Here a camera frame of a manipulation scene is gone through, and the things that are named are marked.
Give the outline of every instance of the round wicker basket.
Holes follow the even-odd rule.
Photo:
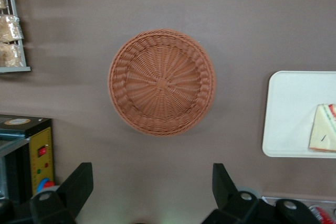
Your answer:
[[[215,72],[205,50],[170,29],[145,31],[117,52],[108,77],[120,116],[145,134],[172,136],[195,126],[215,95]]]

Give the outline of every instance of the white cutting board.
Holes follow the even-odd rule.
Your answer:
[[[336,158],[308,149],[318,104],[336,103],[336,72],[280,71],[269,80],[263,151],[270,157]]]

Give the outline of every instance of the red button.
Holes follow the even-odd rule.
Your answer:
[[[47,153],[47,148],[45,146],[38,149],[38,157],[41,157]]]

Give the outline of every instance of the bagged bread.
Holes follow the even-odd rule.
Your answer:
[[[23,39],[19,18],[14,15],[0,14],[0,42]]]
[[[6,9],[6,8],[7,8],[6,0],[0,0],[0,9]]]
[[[17,44],[0,43],[0,67],[23,67],[21,51]]]

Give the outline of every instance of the metal rack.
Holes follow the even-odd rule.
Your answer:
[[[7,2],[7,9],[2,9],[2,14],[10,14],[17,16],[15,0],[6,0]],[[24,72],[24,71],[31,71],[31,68],[27,66],[25,52],[23,50],[23,43],[22,39],[16,40],[12,43],[15,43],[19,46],[20,53],[22,56],[22,67],[0,67],[0,73],[8,73],[8,72]]]

